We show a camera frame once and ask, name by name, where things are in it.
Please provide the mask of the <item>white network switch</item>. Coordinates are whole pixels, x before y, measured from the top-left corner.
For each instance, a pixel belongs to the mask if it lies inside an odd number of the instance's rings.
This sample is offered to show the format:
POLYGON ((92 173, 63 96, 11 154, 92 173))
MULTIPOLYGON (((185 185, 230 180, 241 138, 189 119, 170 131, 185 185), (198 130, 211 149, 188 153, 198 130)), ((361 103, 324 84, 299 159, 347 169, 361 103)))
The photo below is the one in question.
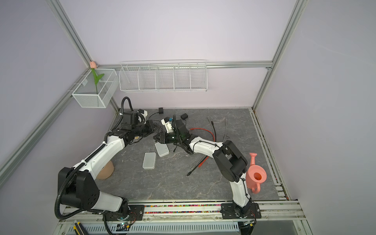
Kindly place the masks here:
POLYGON ((154 169, 156 162, 156 153, 147 152, 144 156, 143 169, 154 169))
POLYGON ((167 144, 155 143, 155 148, 159 157, 164 157, 169 154, 169 148, 167 144))

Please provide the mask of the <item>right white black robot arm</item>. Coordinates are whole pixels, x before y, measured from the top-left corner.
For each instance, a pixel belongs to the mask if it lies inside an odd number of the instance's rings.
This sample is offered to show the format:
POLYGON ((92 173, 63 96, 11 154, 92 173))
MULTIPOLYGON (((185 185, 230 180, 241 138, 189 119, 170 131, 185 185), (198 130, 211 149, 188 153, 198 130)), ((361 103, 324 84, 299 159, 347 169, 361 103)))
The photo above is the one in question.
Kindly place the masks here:
POLYGON ((256 205, 249 196, 245 183, 248 161, 232 141, 214 142, 191 134, 176 116, 162 119, 161 125, 165 131, 155 135, 155 141, 174 144, 188 154, 199 153, 213 158, 222 176, 230 183, 234 208, 232 214, 238 218, 251 215, 256 217, 256 205))

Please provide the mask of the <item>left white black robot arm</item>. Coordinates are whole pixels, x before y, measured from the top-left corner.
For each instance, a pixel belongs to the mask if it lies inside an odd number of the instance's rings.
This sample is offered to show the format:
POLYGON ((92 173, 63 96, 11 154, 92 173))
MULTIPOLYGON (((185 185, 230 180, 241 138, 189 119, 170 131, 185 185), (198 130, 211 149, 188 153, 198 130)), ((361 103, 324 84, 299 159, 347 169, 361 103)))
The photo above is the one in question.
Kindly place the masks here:
POLYGON ((80 212, 115 213, 126 219, 131 213, 124 197, 103 193, 95 180, 111 159, 126 146, 133 144, 135 137, 146 137, 153 132, 147 121, 148 112, 135 111, 129 103, 129 111, 119 111, 117 124, 104 136, 102 144, 88 157, 73 167, 64 167, 58 173, 58 191, 54 214, 60 220, 80 212))

